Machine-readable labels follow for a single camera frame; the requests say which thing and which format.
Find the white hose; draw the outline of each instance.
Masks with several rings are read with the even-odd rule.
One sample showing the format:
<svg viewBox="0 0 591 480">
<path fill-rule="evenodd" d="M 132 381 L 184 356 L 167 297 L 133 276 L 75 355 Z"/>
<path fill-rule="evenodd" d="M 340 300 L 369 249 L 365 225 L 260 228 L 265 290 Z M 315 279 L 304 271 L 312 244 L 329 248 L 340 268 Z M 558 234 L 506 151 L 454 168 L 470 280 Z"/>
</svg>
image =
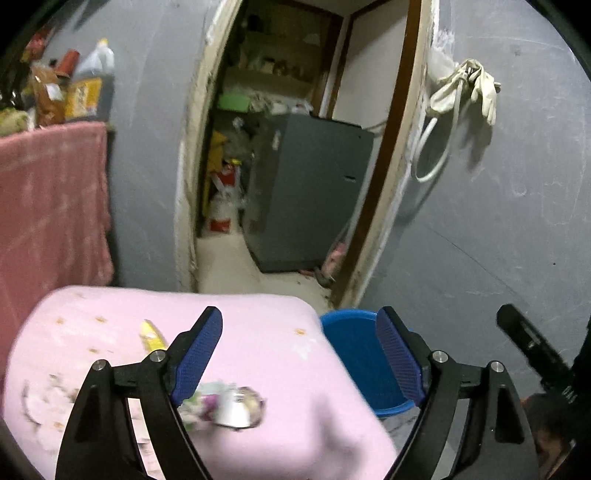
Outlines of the white hose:
<svg viewBox="0 0 591 480">
<path fill-rule="evenodd" d="M 443 151 L 443 153 L 441 154 L 441 157 L 439 157 L 439 160 L 437 161 L 437 164 L 431 169 L 431 171 L 429 173 L 427 173 L 426 175 L 419 177 L 417 174 L 417 167 L 418 167 L 419 158 L 421 158 L 421 153 L 423 152 L 423 148 L 424 148 L 425 144 L 427 143 L 429 135 L 431 135 L 431 132 L 433 132 L 435 125 L 437 125 L 437 121 L 439 120 L 439 118 L 438 117 L 431 118 L 431 121 L 427 125 L 427 128 L 421 134 L 421 138 L 418 141 L 417 148 L 414 151 L 413 157 L 411 159 L 411 172 L 412 172 L 413 178 L 419 183 L 425 183 L 425 182 L 428 182 L 428 181 L 434 179 L 437 176 L 437 174 L 439 174 L 439 171 L 445 165 L 447 157 L 449 156 L 449 150 L 452 145 L 452 138 L 454 136 L 454 133 L 456 132 L 457 122 L 458 122 L 458 119 L 460 118 L 460 101 L 462 100 L 464 81 L 465 80 L 460 79 L 459 83 L 457 84 L 456 98 L 455 98 L 455 101 L 453 104 L 452 129 L 449 132 L 449 137 L 447 138 L 447 144 L 445 146 L 445 150 Z"/>
</svg>

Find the green container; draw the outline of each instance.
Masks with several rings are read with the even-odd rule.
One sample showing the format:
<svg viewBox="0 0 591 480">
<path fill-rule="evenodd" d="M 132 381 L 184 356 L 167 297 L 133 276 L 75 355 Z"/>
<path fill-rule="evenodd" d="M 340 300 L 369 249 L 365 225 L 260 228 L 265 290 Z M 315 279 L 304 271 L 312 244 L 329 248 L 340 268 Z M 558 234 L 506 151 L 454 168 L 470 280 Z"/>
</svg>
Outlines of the green container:
<svg viewBox="0 0 591 480">
<path fill-rule="evenodd" d="M 250 97 L 241 93 L 223 93 L 217 100 L 217 107 L 220 110 L 230 110 L 232 112 L 246 113 L 250 104 Z"/>
</svg>

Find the pink cushion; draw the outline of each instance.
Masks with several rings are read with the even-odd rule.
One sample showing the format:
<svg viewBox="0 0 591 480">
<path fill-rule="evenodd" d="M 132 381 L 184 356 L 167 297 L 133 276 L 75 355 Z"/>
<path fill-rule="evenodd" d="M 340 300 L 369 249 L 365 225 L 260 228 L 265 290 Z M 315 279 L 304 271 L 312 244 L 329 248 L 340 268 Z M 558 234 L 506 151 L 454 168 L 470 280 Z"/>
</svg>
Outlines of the pink cushion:
<svg viewBox="0 0 591 480">
<path fill-rule="evenodd" d="M 271 295 L 210 296 L 119 288 L 68 287 L 47 296 L 20 331 L 9 359 L 4 417 L 47 478 L 56 455 L 37 443 L 22 408 L 24 385 L 61 375 L 79 387 L 94 360 L 140 361 L 142 320 L 171 342 L 205 307 L 223 316 L 220 342 L 202 381 L 222 380 L 267 399 L 262 424 L 191 434 L 215 480 L 379 480 L 396 451 L 305 302 Z"/>
</svg>

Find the pink towel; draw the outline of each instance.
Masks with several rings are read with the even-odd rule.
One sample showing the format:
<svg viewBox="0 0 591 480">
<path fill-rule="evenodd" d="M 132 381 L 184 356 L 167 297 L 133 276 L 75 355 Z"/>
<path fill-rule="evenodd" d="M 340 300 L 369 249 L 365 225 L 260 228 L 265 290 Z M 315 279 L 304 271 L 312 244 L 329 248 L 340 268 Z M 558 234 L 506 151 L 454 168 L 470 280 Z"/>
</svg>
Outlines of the pink towel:
<svg viewBox="0 0 591 480">
<path fill-rule="evenodd" d="M 39 300 L 111 280 L 106 145 L 98 122 L 0 138 L 0 390 L 12 341 Z"/>
</svg>

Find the doorway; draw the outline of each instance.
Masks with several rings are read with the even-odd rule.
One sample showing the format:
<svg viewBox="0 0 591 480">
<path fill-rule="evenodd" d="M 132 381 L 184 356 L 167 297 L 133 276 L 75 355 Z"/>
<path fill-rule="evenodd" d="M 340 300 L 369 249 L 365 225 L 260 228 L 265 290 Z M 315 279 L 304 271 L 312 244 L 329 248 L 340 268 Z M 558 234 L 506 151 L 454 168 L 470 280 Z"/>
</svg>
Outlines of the doorway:
<svg viewBox="0 0 591 480">
<path fill-rule="evenodd" d="M 285 294 L 330 309 L 388 122 L 407 9 L 379 1 L 343 17 L 297 2 L 242 5 L 200 162 L 197 291 Z M 389 81 L 367 85 L 364 62 Z"/>
</svg>

